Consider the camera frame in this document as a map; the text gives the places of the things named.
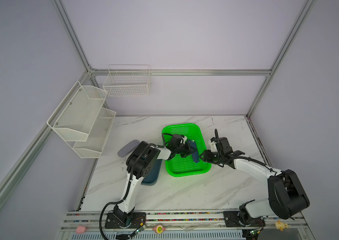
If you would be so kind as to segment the green perforated plastic basket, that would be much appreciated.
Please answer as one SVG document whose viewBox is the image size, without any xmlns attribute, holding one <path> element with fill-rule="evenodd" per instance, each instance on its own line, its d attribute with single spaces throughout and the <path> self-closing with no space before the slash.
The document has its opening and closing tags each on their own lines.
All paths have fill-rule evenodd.
<svg viewBox="0 0 339 240">
<path fill-rule="evenodd" d="M 162 130 L 164 146 L 171 150 L 166 161 L 167 172 L 173 177 L 185 177 L 207 173 L 211 164 L 200 159 L 206 150 L 199 126 L 181 124 L 167 126 Z"/>
</svg>

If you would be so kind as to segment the dark blue paper napkin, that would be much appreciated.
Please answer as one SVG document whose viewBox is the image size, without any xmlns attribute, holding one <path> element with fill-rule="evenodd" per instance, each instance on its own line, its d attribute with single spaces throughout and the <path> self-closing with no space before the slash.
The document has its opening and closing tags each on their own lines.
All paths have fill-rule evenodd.
<svg viewBox="0 0 339 240">
<path fill-rule="evenodd" d="M 193 140 L 186 141 L 188 146 L 188 154 L 192 156 L 192 160 L 194 163 L 199 163 L 199 154 L 197 150 L 197 145 Z"/>
</svg>

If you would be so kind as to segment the teal plastic utensil tray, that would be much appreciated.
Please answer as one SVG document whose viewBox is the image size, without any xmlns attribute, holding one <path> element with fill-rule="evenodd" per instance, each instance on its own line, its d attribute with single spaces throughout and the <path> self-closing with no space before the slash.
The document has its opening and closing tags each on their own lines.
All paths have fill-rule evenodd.
<svg viewBox="0 0 339 240">
<path fill-rule="evenodd" d="M 143 179 L 143 186 L 153 186 L 156 184 L 159 178 L 162 162 L 163 160 L 156 160 L 150 173 Z"/>
</svg>

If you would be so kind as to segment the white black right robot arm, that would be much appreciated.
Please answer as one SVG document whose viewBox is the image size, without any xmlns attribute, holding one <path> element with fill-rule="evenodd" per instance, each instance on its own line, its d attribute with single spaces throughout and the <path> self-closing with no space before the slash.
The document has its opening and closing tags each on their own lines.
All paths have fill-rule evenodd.
<svg viewBox="0 0 339 240">
<path fill-rule="evenodd" d="M 267 188 L 267 198 L 248 201 L 239 207 L 237 217 L 242 226 L 249 226 L 256 219 L 266 216 L 291 219 L 310 205 L 297 174 L 292 170 L 274 169 L 263 162 L 245 157 L 241 151 L 224 154 L 222 151 L 206 150 L 199 158 L 219 167 L 229 166 L 242 171 Z"/>
</svg>

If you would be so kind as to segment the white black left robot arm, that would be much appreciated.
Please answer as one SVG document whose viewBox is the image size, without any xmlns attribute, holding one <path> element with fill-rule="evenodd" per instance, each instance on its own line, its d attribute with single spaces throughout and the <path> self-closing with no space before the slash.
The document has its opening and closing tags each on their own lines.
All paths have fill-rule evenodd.
<svg viewBox="0 0 339 240">
<path fill-rule="evenodd" d="M 180 142 L 159 146 L 142 141 L 127 159 L 127 182 L 120 201 L 116 203 L 113 213 L 120 224 L 124 227 L 130 225 L 138 188 L 144 178 L 153 170 L 157 160 L 170 161 L 176 155 L 186 158 L 197 152 L 192 141 Z"/>
</svg>

